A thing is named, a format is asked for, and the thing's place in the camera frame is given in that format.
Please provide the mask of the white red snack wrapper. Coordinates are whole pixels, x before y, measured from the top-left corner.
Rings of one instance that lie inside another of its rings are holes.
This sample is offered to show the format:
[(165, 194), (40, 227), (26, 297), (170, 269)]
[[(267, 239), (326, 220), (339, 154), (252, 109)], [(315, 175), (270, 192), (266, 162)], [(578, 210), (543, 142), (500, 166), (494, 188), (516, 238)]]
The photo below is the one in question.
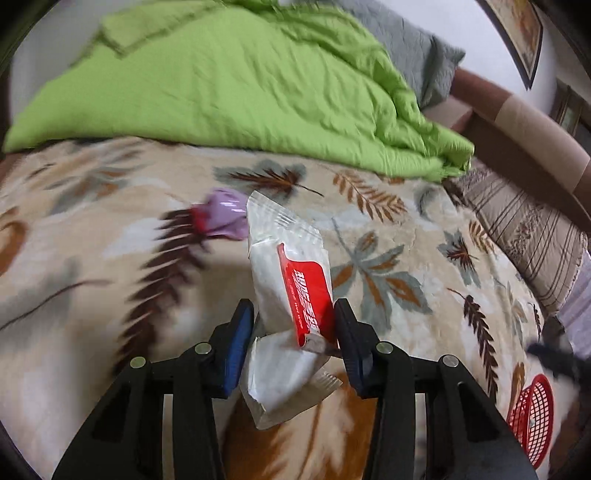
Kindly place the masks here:
[(254, 192), (246, 203), (257, 319), (240, 389), (256, 428), (293, 419), (341, 387), (325, 364), (338, 349), (322, 235)]

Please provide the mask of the purple red wrapper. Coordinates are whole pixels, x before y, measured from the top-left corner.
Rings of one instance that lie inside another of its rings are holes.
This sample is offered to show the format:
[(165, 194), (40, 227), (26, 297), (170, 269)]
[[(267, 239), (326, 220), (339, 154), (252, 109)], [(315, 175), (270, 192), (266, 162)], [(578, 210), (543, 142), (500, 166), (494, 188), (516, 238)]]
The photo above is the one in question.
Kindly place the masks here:
[(193, 230), (205, 238), (242, 241), (249, 236), (247, 197), (229, 188), (214, 188), (204, 202), (192, 204), (189, 213)]

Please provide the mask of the lavender cloth covered table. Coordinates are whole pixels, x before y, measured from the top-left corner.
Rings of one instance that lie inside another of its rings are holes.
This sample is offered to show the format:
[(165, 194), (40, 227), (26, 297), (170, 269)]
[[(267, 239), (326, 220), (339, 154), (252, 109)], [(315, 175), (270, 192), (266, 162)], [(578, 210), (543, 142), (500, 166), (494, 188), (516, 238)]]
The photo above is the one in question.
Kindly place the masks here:
[(558, 313), (573, 352), (583, 357), (590, 356), (590, 296), (590, 257), (585, 255), (570, 295)]

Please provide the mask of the red plastic basket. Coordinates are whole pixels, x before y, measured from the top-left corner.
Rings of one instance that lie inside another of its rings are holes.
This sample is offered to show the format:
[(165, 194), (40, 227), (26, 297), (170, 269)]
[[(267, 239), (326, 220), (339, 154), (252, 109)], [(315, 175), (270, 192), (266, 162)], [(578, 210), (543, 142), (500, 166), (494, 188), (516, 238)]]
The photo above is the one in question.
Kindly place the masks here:
[(520, 392), (507, 423), (533, 468), (538, 469), (550, 449), (554, 425), (554, 397), (544, 374), (536, 375)]

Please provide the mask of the striped beige pillow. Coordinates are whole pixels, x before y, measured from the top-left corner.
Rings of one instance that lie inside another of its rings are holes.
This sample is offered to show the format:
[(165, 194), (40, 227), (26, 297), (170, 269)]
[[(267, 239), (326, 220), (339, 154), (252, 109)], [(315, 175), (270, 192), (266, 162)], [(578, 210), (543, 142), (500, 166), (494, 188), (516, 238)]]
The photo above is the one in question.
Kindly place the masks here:
[(452, 198), (476, 214), (545, 312), (558, 313), (583, 265), (587, 246), (583, 231), (478, 159), (472, 160), (467, 174), (452, 177), (444, 185)]

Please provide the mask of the leaf pattern bed blanket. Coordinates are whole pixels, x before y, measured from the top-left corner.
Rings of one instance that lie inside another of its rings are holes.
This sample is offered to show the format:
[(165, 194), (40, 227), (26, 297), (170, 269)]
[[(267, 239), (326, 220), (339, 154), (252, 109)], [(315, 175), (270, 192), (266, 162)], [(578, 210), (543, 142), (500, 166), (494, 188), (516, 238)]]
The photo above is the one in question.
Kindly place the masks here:
[(502, 414), (541, 373), (525, 348), (549, 314), (445, 186), (135, 137), (60, 142), (12, 157), (1, 184), (1, 421), (41, 478), (124, 362), (181, 354), (253, 297), (247, 244), (191, 228), (220, 187), (314, 225), (335, 296), (413, 356), (458, 356)]

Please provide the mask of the brown sofa headboard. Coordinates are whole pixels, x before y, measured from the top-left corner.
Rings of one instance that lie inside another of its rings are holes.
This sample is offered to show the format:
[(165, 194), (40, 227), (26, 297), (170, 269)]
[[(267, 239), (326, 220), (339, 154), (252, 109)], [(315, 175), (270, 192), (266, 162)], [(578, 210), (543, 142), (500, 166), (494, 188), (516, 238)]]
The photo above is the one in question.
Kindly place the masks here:
[(464, 69), (423, 114), (468, 138), (476, 158), (590, 232), (590, 155), (554, 120)]

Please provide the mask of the dark glass cabinet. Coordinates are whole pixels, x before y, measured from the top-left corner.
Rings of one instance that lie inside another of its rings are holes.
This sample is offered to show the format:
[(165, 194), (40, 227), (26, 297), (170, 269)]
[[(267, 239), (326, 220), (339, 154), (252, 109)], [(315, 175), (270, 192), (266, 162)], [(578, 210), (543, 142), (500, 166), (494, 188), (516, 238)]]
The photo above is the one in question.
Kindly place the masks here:
[(561, 80), (557, 80), (551, 118), (569, 133), (587, 153), (590, 153), (590, 104)]

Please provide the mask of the green quilt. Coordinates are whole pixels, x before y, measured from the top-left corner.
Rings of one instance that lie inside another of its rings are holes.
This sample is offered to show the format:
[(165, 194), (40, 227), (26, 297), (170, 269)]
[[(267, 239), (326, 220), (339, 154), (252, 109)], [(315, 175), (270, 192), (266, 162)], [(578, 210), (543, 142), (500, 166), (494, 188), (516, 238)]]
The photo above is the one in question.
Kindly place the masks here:
[(103, 17), (3, 149), (137, 136), (293, 154), (393, 177), (465, 174), (474, 145), (432, 122), (355, 17), (274, 1), (151, 1)]

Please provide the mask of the grey quilted pillow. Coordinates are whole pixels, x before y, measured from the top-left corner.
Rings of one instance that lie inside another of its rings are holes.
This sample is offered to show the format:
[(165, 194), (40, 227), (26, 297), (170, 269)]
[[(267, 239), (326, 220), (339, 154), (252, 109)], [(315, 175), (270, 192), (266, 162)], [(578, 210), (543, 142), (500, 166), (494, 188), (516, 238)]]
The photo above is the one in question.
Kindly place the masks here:
[(392, 63), (415, 92), (419, 107), (434, 107), (451, 93), (466, 52), (411, 23), (379, 1), (335, 1), (386, 48)]

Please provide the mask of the framed wall picture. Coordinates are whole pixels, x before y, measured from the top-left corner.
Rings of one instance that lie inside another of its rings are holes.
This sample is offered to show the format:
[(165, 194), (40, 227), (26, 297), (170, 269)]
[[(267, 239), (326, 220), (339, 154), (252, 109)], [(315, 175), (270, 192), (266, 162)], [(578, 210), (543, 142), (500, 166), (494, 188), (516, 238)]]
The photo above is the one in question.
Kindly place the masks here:
[(479, 1), (490, 26), (487, 76), (515, 93), (556, 90), (557, 58), (547, 23), (531, 1)]

